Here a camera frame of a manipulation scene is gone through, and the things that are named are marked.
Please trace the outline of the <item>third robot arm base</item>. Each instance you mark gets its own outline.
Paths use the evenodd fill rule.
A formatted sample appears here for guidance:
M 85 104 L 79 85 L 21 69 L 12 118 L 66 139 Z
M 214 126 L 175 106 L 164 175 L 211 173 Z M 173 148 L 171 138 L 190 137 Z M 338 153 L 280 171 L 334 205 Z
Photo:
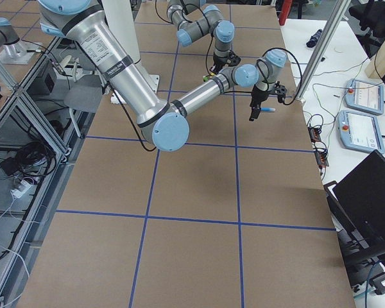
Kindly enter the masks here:
M 27 65 L 33 56 L 10 21 L 4 17 L 0 17 L 0 48 L 3 48 L 0 52 L 3 64 Z

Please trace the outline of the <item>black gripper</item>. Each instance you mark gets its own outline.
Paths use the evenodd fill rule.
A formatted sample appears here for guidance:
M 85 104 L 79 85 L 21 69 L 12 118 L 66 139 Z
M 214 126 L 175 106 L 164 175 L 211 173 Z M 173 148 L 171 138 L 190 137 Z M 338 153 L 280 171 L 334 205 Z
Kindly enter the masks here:
M 274 84 L 271 90 L 260 90 L 258 86 L 253 86 L 251 92 L 252 100 L 250 103 L 251 114 L 249 121 L 255 121 L 259 118 L 261 103 L 266 101 L 271 94 L 276 95 L 279 103 L 285 103 L 287 89 L 284 85 L 281 85 L 279 81 Z
M 233 51 L 227 51 L 225 55 L 213 54 L 214 64 L 210 68 L 211 73 L 218 73 L 224 66 L 235 67 L 240 64 L 241 57 L 236 55 Z

